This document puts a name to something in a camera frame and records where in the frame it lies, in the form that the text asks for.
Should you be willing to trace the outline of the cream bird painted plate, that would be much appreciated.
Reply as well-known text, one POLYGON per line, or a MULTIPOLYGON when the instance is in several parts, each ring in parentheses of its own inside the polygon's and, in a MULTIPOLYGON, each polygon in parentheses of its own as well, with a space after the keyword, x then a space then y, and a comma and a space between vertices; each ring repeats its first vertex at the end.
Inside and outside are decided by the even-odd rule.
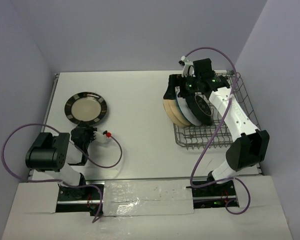
POLYGON ((191 123, 182 114, 181 110, 179 109, 179 107, 177 105, 177 101, 175 99, 169 99, 168 103, 169 103, 169 106, 170 106, 170 109, 171 109, 173 115, 175 116, 175 118, 177 120, 177 122, 175 124, 179 127, 190 126, 191 123))

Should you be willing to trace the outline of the teal scalloped plate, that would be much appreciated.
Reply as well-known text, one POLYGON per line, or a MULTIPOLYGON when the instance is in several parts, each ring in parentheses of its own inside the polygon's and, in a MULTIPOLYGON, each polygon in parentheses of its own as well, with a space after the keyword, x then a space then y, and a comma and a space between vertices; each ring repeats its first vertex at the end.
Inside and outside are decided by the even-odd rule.
POLYGON ((188 122, 190 122, 192 125, 194 125, 195 121, 193 119, 193 114, 191 110, 189 109, 187 102, 182 97, 176 98, 177 106, 179 110, 181 111, 182 115, 186 118, 188 122))

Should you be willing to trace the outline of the red and teal floral plate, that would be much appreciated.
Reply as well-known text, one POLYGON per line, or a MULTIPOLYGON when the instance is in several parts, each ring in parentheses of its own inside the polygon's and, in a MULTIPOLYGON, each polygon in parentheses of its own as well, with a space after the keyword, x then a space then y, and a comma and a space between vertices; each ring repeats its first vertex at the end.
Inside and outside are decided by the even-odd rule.
POLYGON ((189 108, 189 106, 184 98, 177 97, 176 101, 177 101, 180 111, 182 112, 183 116, 186 118, 186 120, 188 122, 190 122, 194 126, 202 125, 202 123, 192 113, 191 109, 189 108))

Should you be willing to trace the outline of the black rimmed cream plate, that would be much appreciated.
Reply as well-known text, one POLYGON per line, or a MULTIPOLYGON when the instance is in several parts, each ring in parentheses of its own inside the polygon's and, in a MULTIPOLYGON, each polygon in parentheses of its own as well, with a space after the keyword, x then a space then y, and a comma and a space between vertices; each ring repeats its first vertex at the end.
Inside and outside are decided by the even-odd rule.
POLYGON ((213 124, 212 111, 207 102, 200 95, 189 95, 185 98, 193 115, 201 122, 201 125, 213 124))

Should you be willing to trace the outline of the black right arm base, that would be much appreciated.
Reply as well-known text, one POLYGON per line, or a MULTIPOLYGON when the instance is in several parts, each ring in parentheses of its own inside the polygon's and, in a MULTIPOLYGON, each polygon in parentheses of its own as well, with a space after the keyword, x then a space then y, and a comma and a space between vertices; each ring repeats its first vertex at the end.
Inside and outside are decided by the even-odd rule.
POLYGON ((191 189, 194 209, 238 207, 237 194, 232 180, 222 184, 213 184, 206 187, 191 189))

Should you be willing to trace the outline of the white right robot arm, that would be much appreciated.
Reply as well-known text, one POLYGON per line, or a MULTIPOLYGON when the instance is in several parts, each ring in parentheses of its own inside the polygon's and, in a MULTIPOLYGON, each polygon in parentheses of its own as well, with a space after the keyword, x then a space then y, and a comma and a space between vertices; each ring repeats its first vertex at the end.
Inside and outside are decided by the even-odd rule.
POLYGON ((239 171, 265 159, 270 135, 249 119, 234 95, 234 83, 216 74, 209 58, 190 61, 183 56, 179 64, 182 73, 169 75, 162 98, 169 119, 178 127, 211 126, 211 104, 221 117, 215 131, 225 125, 233 141, 225 161, 209 173, 207 190, 217 196, 239 171))

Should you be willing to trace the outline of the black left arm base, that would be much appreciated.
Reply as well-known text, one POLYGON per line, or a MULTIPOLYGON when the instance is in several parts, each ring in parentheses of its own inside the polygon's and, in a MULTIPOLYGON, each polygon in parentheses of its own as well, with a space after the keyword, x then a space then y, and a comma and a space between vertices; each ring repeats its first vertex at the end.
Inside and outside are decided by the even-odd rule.
POLYGON ((69 188, 59 185, 56 213, 89 213, 94 217, 100 205, 100 194, 94 187, 69 188))

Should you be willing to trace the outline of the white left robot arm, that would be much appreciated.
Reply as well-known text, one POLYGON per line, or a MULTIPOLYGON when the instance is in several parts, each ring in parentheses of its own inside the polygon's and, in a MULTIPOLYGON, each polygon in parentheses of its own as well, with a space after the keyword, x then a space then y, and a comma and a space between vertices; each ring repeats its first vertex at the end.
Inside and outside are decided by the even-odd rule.
POLYGON ((52 177, 53 181, 70 188, 70 194, 76 199, 83 199, 88 193, 86 179, 72 166, 84 166, 88 161, 88 148, 96 137, 96 127, 78 125, 70 133, 53 135, 42 132, 25 156, 25 163, 29 169, 43 172, 52 177), (78 160, 67 157, 69 146, 78 150, 81 156, 78 160))

